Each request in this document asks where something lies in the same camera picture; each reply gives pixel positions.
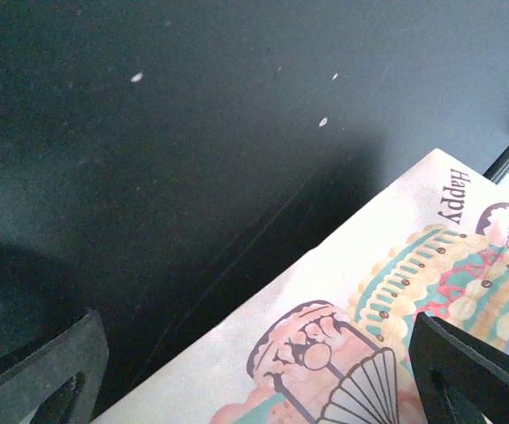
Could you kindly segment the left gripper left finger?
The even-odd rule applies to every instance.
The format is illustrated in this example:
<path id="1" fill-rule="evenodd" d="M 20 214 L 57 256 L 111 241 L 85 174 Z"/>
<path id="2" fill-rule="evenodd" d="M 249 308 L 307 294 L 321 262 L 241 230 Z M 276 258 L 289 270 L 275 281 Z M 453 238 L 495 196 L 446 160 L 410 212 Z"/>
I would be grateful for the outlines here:
<path id="1" fill-rule="evenodd" d="M 108 356 L 102 320 L 88 311 L 0 374 L 0 423 L 89 423 Z"/>

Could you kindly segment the printed Cream Bear paper bag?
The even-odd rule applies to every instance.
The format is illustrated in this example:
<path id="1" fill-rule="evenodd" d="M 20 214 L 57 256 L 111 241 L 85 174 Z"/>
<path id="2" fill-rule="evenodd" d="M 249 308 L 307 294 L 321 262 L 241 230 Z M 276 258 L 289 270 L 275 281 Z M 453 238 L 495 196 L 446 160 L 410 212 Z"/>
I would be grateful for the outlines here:
<path id="1" fill-rule="evenodd" d="M 441 150 L 99 421 L 423 423 L 427 316 L 509 359 L 509 195 Z"/>

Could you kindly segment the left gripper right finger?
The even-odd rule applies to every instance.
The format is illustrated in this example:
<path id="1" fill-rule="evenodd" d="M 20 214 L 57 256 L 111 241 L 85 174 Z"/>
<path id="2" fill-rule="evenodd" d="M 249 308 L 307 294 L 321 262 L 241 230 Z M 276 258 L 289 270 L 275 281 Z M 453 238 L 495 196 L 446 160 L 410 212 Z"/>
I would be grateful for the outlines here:
<path id="1" fill-rule="evenodd" d="M 408 352 L 427 422 L 509 423 L 508 354 L 425 313 Z"/>

